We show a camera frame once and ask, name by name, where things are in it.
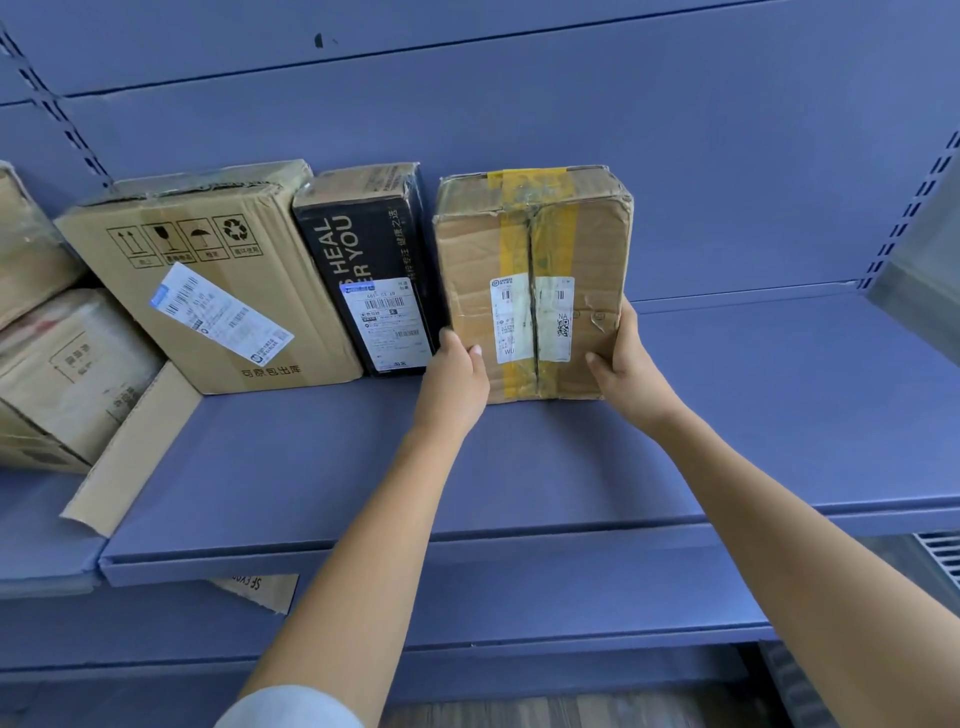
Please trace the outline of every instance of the recycling symbol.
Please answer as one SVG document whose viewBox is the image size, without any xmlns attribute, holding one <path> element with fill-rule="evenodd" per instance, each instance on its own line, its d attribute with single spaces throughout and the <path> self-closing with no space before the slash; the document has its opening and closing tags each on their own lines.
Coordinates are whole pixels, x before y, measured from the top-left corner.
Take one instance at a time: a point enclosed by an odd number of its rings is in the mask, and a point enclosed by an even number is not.
<svg viewBox="0 0 960 728">
<path fill-rule="evenodd" d="M 235 217 L 229 217 L 224 220 L 223 230 L 227 237 L 231 237 L 234 240 L 247 239 L 247 226 L 237 220 Z"/>
</svg>

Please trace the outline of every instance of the wooden floor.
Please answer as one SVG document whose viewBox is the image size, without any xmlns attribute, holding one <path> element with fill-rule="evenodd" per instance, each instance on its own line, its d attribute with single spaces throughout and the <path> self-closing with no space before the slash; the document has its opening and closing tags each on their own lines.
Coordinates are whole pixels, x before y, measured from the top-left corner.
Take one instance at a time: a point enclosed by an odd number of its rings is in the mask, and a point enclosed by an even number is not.
<svg viewBox="0 0 960 728">
<path fill-rule="evenodd" d="M 722 686 L 398 708 L 381 728 L 768 728 Z"/>
</svg>

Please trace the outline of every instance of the human hand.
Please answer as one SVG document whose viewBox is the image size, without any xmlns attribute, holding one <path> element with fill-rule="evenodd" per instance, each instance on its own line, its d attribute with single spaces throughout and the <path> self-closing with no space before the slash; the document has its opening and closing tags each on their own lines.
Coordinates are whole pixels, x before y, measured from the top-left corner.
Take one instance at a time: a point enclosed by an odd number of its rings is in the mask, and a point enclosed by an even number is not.
<svg viewBox="0 0 960 728">
<path fill-rule="evenodd" d="M 476 425 L 490 394 L 480 347 L 464 348 L 451 328 L 440 332 L 440 348 L 426 365 L 414 429 L 454 437 L 458 442 Z"/>
<path fill-rule="evenodd" d="M 686 410 L 640 343 L 636 311 L 626 297 L 620 303 L 620 328 L 612 361 L 588 352 L 587 365 L 613 408 L 651 437 L 660 424 Z"/>
</svg>

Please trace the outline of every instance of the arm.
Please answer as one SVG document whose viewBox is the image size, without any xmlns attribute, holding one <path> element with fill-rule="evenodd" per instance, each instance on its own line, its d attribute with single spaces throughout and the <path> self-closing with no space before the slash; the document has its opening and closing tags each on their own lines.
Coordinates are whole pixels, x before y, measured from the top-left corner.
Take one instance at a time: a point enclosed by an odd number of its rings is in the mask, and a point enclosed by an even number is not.
<svg viewBox="0 0 960 728">
<path fill-rule="evenodd" d="M 375 726 L 406 639 L 446 477 L 487 404 L 480 347 L 449 329 L 430 360 L 413 426 L 383 482 L 256 665 L 241 696 L 304 685 Z"/>
<path fill-rule="evenodd" d="M 960 720 L 960 619 L 727 445 L 670 388 L 629 303 L 605 397 L 683 474 L 740 574 L 845 728 Z"/>
</svg>

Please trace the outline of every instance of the black box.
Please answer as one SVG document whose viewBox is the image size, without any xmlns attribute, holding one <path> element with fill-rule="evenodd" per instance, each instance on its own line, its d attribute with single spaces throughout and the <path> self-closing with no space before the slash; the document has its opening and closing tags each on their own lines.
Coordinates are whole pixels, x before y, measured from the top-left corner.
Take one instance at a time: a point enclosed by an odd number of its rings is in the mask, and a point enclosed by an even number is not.
<svg viewBox="0 0 960 728">
<path fill-rule="evenodd" d="M 367 372 L 423 372 L 446 308 L 419 165 L 323 172 L 297 193 L 293 210 Z"/>
</svg>

